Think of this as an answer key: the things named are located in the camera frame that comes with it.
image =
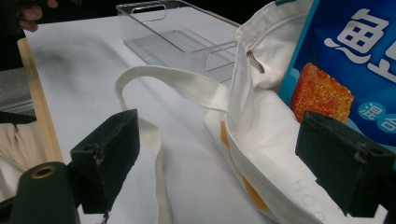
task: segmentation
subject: tote bag strap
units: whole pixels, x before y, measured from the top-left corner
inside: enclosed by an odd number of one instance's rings
[[[154,77],[178,91],[181,95],[198,105],[211,110],[227,113],[229,90],[217,81],[188,71],[160,66],[137,66],[125,71],[115,84],[115,92],[121,109],[127,110],[122,91],[124,87],[138,77]],[[171,224],[172,209],[166,193],[163,175],[163,152],[160,129],[139,118],[139,134],[154,159],[155,197],[157,200],[157,223]]]

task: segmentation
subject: snack bag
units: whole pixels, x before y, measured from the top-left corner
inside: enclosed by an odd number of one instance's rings
[[[394,0],[317,0],[279,96],[301,120],[305,110],[344,122],[396,152]]]

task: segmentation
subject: white table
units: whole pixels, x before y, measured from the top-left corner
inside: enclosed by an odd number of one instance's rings
[[[123,45],[117,17],[40,25],[27,33],[64,155],[105,119],[120,112],[113,86],[143,62]],[[206,110],[157,80],[142,78],[124,95],[163,132],[164,172],[175,223],[273,223],[260,214],[204,127]],[[155,223],[152,160],[142,144],[108,223]],[[99,215],[80,215],[98,223]]]

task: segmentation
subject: white canvas tote bag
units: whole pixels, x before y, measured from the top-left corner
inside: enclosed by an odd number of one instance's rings
[[[300,124],[279,99],[282,81],[312,0],[271,3],[239,27],[233,80],[228,88],[187,71],[138,66],[115,85],[122,110],[124,86],[138,77],[155,77],[209,109],[204,123],[236,178],[257,208],[278,223],[382,223],[375,218],[344,216],[315,176],[295,155]],[[139,120],[141,139],[155,160],[158,222],[172,223],[163,180],[160,131]]]

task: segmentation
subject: metal grommet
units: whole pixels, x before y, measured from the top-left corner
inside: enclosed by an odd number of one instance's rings
[[[55,173],[56,168],[53,165],[45,165],[37,168],[34,172],[32,172],[31,177],[33,179],[41,179]]]

